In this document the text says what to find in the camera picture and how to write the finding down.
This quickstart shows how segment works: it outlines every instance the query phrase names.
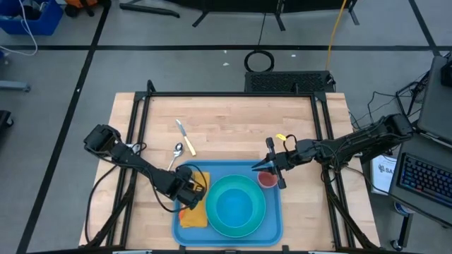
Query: teal bowl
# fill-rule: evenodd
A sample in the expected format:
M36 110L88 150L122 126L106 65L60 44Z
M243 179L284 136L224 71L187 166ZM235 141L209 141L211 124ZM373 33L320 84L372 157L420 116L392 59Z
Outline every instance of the teal bowl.
M239 238L253 233L263 221L266 199L250 178L230 175L216 181L208 192L206 214L220 234Z

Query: knife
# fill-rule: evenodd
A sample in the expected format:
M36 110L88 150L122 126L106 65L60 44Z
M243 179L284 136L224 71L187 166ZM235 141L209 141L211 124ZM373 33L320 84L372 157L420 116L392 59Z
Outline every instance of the knife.
M193 148L193 145L190 143L189 138L186 136L186 132L185 132L185 130L184 130L184 127L182 126L181 121L179 121L179 119L176 119L176 123L177 123L177 126L179 127L179 130L181 130L182 135L184 136L185 143L186 143L186 145L189 147L190 152L191 152L191 155L192 155L192 156L196 156L196 151L195 151L195 149Z

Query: yellow knife handle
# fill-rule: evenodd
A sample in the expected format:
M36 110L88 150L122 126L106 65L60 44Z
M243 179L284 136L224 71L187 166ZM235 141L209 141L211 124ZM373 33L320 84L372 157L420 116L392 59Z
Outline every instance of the yellow knife handle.
M191 152L191 155L192 156L196 156L196 151L195 151L195 149L193 148L193 145L190 143L190 140L189 140L189 138L188 137L186 137L186 136L184 136L184 139L185 139L185 143L186 143L186 145L188 145L189 146L189 149L190 149L190 152Z

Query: wooden tabletop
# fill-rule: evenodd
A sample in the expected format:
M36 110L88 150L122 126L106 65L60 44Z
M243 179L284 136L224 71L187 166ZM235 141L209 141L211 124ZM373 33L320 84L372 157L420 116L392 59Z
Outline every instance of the wooden tabletop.
M352 132L344 94L327 94L328 108L335 138ZM133 104L133 93L118 93L113 104L109 125L125 138ZM134 137L138 136L141 103ZM318 103L323 137L326 137L321 106ZM309 98L302 97L152 97L144 142L148 148L142 157L158 168L166 169L172 151L183 137L176 126L179 119L197 151L192 157L187 150L174 165L189 159L262 159L268 152L265 139L277 133L294 134L298 140L316 138ZM275 139L276 151L282 151L282 141ZM358 159L350 166L361 170ZM111 164L100 162L98 180ZM316 162L283 172L287 188L281 191L284 232L280 242L267 248L239 248L281 250L333 250L333 237L328 214L324 184L320 179L321 166ZM92 238L110 216L119 170L114 171L97 187L90 211L89 234ZM369 239L379 246L374 216L364 179L353 171L343 170L343 182L350 214ZM164 204L172 202L162 198ZM172 237L172 216L157 203L149 180L139 176L127 240L128 249L178 249ZM338 214L343 246L346 236L343 220ZM115 243L123 218L118 221Z

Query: small red cup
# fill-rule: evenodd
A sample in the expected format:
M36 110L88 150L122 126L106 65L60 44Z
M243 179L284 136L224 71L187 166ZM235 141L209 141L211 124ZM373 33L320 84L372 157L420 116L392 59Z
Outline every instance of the small red cup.
M278 177L271 173L260 171L257 174L257 181L262 188L272 188L278 183Z

